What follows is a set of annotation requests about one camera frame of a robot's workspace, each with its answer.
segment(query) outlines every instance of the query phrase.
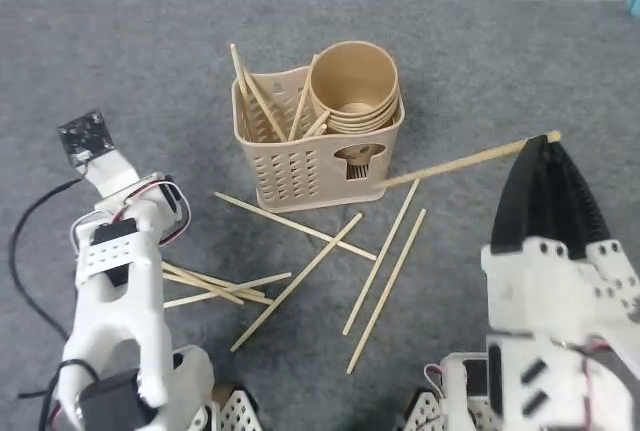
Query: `paper cup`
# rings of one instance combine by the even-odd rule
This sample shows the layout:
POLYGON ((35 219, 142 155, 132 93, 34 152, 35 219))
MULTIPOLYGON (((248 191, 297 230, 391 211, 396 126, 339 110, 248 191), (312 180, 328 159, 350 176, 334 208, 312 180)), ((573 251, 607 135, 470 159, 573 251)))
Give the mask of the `paper cup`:
POLYGON ((398 101, 398 98, 396 98, 393 103, 384 110, 384 113, 373 120, 365 121, 362 123, 343 123, 330 119, 327 125, 330 129, 345 134, 356 134, 375 131, 376 129, 386 127, 388 123, 392 121, 393 115, 398 108, 398 101))
POLYGON ((328 122, 335 124, 343 124, 346 126, 364 126, 371 124, 374 121, 379 121, 385 115, 390 116, 393 115, 394 111, 398 107, 398 94, 396 94, 395 98, 388 106, 381 108, 379 111, 376 111, 375 114, 369 116, 352 116, 349 118, 342 118, 340 116, 329 116, 328 122))
POLYGON ((365 41, 325 49, 310 71, 312 103, 320 116, 371 117, 398 94, 398 70, 389 54, 365 41))

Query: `utensil holder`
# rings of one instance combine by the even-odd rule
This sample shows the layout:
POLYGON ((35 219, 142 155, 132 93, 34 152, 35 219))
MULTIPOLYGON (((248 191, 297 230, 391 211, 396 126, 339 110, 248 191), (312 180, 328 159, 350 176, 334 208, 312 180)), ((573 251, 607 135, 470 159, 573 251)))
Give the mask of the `utensil holder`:
MULTIPOLYGON (((304 66, 281 73, 253 74, 285 134, 291 128, 307 71, 308 66, 304 66)), ((391 124, 385 128, 290 142, 280 142, 252 95, 249 109, 244 109, 237 80, 231 85, 231 98, 234 134, 255 176, 262 209, 281 213, 374 201, 384 195, 384 189, 374 189, 373 184, 387 174, 398 129, 404 121, 401 97, 391 124), (354 150, 361 156, 354 156, 354 150)), ((302 136, 315 119, 308 99, 296 136, 302 136)))

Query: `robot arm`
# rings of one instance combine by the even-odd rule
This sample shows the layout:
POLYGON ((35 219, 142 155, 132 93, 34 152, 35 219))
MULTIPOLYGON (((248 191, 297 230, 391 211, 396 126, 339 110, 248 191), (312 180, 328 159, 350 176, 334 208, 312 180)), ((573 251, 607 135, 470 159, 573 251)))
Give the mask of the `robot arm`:
POLYGON ((632 431, 629 391, 593 354, 640 379, 638 278, 560 143, 518 156, 481 263, 493 333, 441 363, 446 429, 632 431))
POLYGON ((101 373, 119 343, 135 340, 140 348, 138 369, 96 383, 82 367, 62 368, 62 409, 74 427, 89 431, 215 429, 211 363, 193 346, 173 352, 164 322, 158 246, 188 225, 186 199, 159 173, 138 178, 99 113, 61 129, 72 164, 104 198, 93 219, 72 229, 78 300, 63 361, 80 359, 101 373))

